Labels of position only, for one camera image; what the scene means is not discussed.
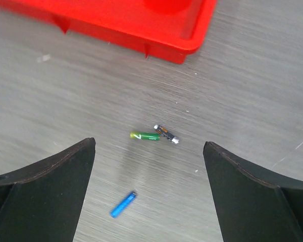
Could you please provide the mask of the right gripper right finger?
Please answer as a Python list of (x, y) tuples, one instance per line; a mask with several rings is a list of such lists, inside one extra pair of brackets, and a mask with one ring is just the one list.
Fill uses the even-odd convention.
[(214, 142), (203, 155), (223, 241), (303, 241), (303, 181)]

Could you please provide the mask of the blue battery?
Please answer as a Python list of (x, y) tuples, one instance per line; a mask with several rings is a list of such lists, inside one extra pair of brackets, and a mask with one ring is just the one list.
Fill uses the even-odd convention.
[(136, 192), (129, 193), (118, 205), (110, 212), (112, 218), (117, 218), (137, 197)]

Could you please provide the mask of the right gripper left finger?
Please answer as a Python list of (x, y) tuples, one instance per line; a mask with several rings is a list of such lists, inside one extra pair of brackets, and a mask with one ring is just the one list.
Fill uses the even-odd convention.
[(73, 241), (95, 139), (0, 175), (0, 241)]

